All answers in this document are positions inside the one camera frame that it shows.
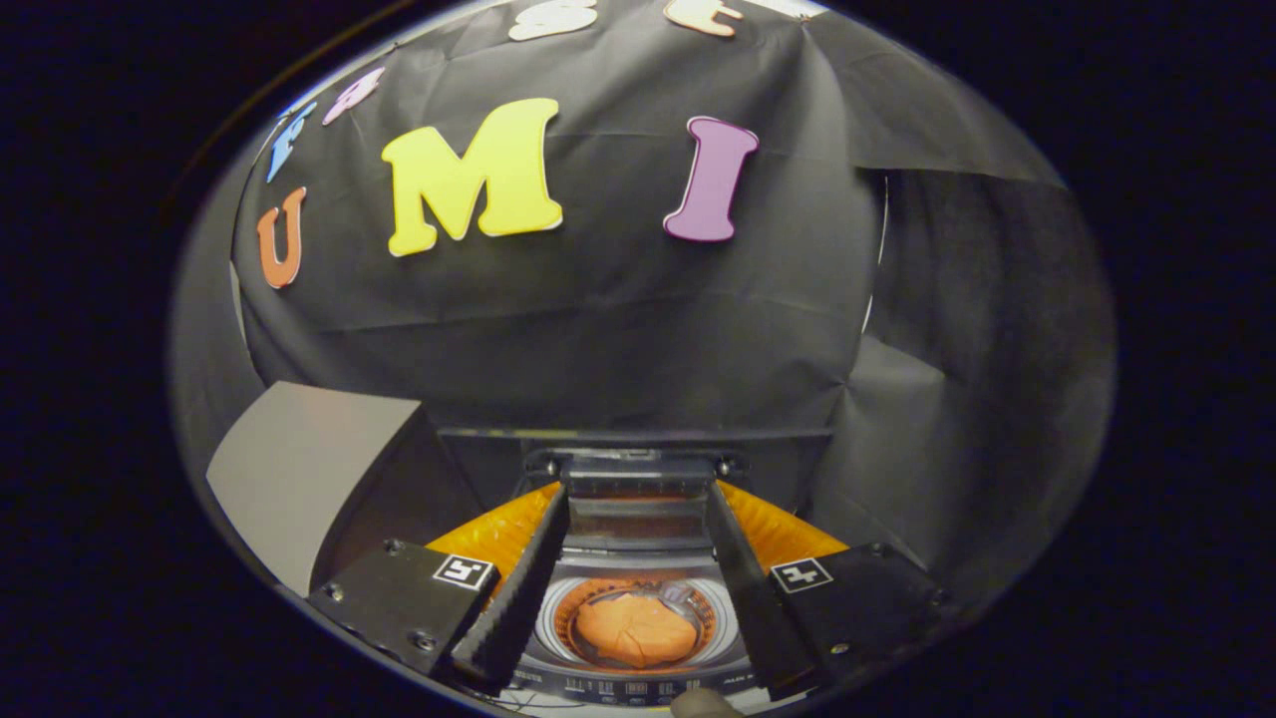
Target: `gray panel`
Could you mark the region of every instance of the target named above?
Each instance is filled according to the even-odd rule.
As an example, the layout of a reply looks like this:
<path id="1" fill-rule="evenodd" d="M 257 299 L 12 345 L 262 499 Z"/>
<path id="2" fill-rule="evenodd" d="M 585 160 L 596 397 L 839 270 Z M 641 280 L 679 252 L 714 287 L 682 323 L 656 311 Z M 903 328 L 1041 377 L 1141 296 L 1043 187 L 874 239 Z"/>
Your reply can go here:
<path id="1" fill-rule="evenodd" d="M 253 553 L 305 596 L 337 514 L 419 407 L 277 383 L 222 440 L 208 485 Z"/>

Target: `bolt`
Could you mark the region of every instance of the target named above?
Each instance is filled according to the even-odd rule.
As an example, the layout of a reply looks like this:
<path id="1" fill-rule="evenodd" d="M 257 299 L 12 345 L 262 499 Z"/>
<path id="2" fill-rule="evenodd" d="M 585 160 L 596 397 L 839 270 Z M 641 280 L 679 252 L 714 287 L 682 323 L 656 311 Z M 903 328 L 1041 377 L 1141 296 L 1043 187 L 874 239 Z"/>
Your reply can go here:
<path id="1" fill-rule="evenodd" d="M 412 645 L 421 653 L 430 653 L 431 650 L 434 650 L 434 647 L 438 643 L 434 639 L 431 639 L 429 634 L 426 634 L 425 631 L 416 631 L 408 638 L 411 639 Z"/>

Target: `letter i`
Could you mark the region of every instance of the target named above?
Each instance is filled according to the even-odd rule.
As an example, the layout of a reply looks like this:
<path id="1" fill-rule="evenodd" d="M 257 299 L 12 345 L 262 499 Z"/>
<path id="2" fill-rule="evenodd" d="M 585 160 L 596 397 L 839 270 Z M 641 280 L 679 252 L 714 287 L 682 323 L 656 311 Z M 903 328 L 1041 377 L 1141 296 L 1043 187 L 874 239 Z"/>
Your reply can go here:
<path id="1" fill-rule="evenodd" d="M 746 154 L 758 148 L 758 135 L 713 117 L 697 116 L 686 122 L 695 138 L 692 176 L 683 204 L 665 217 L 665 231 L 693 241 L 731 238 L 735 227 L 727 213 Z"/>

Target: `black fabric backdrop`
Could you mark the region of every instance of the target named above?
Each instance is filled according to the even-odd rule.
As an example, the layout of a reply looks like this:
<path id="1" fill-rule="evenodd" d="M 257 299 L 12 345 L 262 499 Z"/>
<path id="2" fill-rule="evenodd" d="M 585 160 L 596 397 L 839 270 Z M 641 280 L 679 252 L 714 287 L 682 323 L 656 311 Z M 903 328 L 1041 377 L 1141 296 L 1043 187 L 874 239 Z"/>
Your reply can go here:
<path id="1" fill-rule="evenodd" d="M 378 5 L 13 11 L 8 176 L 24 210 L 9 267 L 32 267 L 6 282 L 6 357 L 17 389 L 38 390 L 15 408 L 3 524 L 14 714 L 443 710 L 332 644 L 228 552 L 182 478 L 163 389 L 179 245 L 157 240 L 158 196 L 251 88 Z M 1099 476 L 1044 560 L 968 633 L 829 714 L 1266 713 L 1265 13 L 855 10 L 971 82 L 1059 167 L 1114 281 L 1123 371 Z M 230 413 L 250 400 L 216 389 L 203 392 Z"/>
<path id="2" fill-rule="evenodd" d="M 271 149 L 256 159 L 232 254 L 262 384 L 420 399 L 440 425 L 832 426 L 800 515 L 847 543 L 900 547 L 977 615 L 1058 532 L 1110 416 L 1110 300 L 1055 172 L 963 83 L 837 13 L 801 23 L 749 5 L 723 41 L 669 22 L 661 1 L 614 1 L 584 31 L 510 42 L 531 4 L 352 68 L 314 97 L 272 181 Z M 378 89 L 322 126 L 375 68 Z M 431 125 L 463 152 L 493 108 L 526 97 L 559 102 L 544 154 L 563 223 L 389 254 L 380 148 Z M 726 242 L 660 224 L 697 115 L 762 139 Z M 256 223 L 301 185 L 302 264 L 276 289 Z M 174 320 L 179 343 L 188 325 L 231 321 L 225 301 Z M 184 414 L 189 393 L 175 393 Z M 185 441 L 207 454 L 219 439 Z"/>

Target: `yellow letter m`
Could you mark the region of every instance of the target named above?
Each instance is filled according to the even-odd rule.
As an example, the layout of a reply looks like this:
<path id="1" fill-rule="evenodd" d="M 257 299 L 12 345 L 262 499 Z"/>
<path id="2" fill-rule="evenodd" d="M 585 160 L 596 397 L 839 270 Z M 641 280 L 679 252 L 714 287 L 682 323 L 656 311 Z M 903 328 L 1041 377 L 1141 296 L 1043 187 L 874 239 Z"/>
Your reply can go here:
<path id="1" fill-rule="evenodd" d="M 563 207 L 545 185 L 545 125 L 555 114 L 554 99 L 501 105 L 478 126 L 464 158 L 434 128 L 415 129 L 387 144 L 382 159 L 390 163 L 394 184 L 390 254 L 434 246 L 439 232 L 425 221 L 422 198 L 452 238 L 464 237 L 484 184 L 487 207 L 478 228 L 487 236 L 559 226 Z"/>

